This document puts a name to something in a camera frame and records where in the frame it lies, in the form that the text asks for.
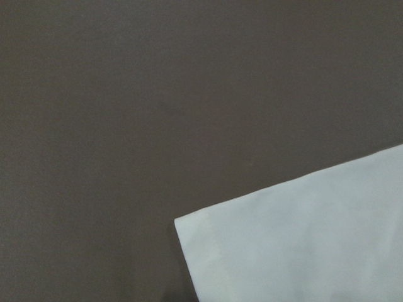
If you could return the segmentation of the cream long-sleeve cat shirt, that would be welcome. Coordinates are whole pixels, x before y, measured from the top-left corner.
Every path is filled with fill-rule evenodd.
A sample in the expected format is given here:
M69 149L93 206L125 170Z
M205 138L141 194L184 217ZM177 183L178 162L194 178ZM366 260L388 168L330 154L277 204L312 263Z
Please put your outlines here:
M174 225L200 301L401 301L402 147Z

